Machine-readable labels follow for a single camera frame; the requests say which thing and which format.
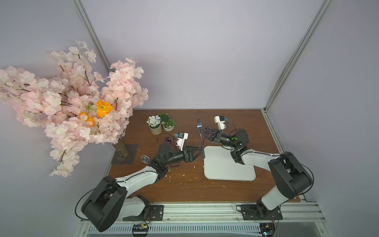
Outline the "blue metal fork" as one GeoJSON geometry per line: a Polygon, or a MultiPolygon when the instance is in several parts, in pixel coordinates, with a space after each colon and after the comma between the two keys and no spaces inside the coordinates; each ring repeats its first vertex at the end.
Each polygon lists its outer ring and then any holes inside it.
{"type": "Polygon", "coordinates": [[[202,154],[203,154],[203,158],[205,159],[206,156],[205,156],[205,152],[204,152],[204,145],[203,145],[204,141],[203,141],[203,137],[202,137],[202,122],[201,122],[200,118],[196,120],[196,127],[199,130],[200,140],[201,140],[202,154]]]}

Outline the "white rectangular tray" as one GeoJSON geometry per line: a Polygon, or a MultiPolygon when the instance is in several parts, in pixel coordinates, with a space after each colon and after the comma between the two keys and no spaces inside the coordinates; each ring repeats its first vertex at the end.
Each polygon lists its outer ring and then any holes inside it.
{"type": "Polygon", "coordinates": [[[236,163],[230,151],[220,146],[204,148],[204,175],[210,180],[254,181],[256,173],[253,166],[236,163]]]}

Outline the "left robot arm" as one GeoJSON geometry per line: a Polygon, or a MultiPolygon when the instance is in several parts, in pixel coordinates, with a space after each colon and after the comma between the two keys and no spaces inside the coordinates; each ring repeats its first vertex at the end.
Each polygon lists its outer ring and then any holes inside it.
{"type": "Polygon", "coordinates": [[[84,194],[81,219],[91,222],[99,232],[107,230],[115,221],[148,220],[151,203],[143,196],[132,196],[138,190],[155,184],[166,176],[172,164],[193,162],[203,149],[184,146],[175,150],[168,143],[162,143],[155,157],[142,170],[133,174],[112,178],[104,177],[96,188],[84,194]]]}

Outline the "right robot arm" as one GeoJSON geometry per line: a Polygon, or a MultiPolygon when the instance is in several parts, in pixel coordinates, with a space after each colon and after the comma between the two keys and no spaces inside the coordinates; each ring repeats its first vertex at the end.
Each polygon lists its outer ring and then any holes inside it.
{"type": "Polygon", "coordinates": [[[200,134],[212,143],[230,147],[230,154],[235,163],[271,172],[275,186],[257,200],[256,210],[261,217],[268,215],[288,200],[306,193],[307,188],[314,185],[313,173],[292,153],[271,154],[249,149],[247,145],[250,140],[245,129],[238,129],[232,135],[218,129],[202,129],[200,134]]]}

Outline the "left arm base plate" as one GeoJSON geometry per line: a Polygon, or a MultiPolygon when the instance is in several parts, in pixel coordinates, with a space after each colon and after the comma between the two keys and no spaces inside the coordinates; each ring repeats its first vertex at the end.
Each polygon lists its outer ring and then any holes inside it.
{"type": "Polygon", "coordinates": [[[123,221],[162,221],[164,214],[164,205],[148,205],[138,216],[125,217],[123,221]]]}

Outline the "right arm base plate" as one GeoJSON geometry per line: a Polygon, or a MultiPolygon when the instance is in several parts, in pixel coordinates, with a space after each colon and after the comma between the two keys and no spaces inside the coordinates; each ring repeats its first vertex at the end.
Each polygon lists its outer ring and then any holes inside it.
{"type": "Polygon", "coordinates": [[[275,221],[283,219],[279,206],[273,210],[268,210],[263,205],[242,204],[236,206],[236,210],[242,214],[243,220],[275,221]]]}

